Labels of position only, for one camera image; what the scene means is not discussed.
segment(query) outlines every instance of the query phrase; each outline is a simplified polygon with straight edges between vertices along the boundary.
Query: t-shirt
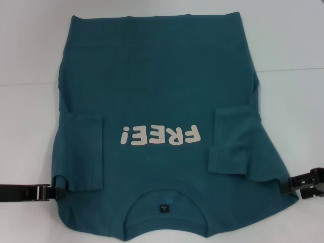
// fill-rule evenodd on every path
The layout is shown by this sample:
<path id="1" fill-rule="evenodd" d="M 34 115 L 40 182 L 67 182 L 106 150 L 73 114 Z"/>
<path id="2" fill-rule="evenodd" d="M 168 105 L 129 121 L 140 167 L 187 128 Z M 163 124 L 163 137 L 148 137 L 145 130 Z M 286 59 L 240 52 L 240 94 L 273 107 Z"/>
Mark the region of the t-shirt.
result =
<path id="1" fill-rule="evenodd" d="M 239 13 L 72 17 L 59 71 L 52 185 L 74 230 L 204 237 L 297 201 L 267 136 Z"/>

